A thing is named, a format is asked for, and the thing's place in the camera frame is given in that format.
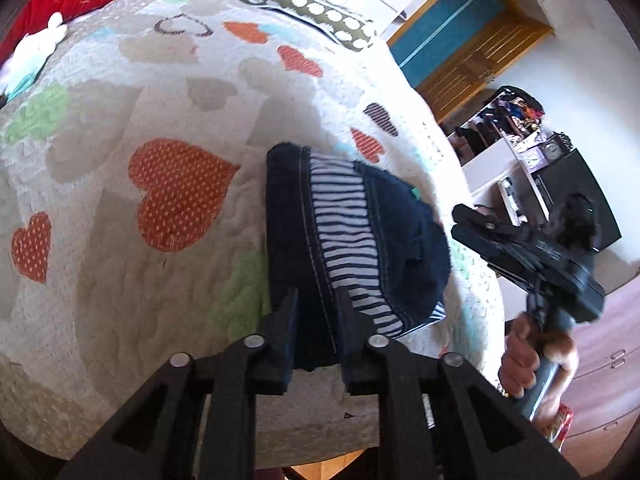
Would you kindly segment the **person right hand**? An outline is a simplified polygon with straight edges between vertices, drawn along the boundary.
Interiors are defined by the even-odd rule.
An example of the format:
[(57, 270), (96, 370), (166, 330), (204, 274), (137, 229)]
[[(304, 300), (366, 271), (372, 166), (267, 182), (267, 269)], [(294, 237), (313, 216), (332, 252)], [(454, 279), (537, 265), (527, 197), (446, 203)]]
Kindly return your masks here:
[(498, 373), (500, 384), (509, 396), (519, 399), (536, 385), (536, 371), (542, 356), (555, 363), (558, 370), (533, 418), (533, 425), (540, 431), (546, 430), (556, 419), (562, 396), (577, 372), (579, 356), (570, 333), (539, 335), (530, 315), (522, 312), (514, 318), (506, 336), (506, 351)]

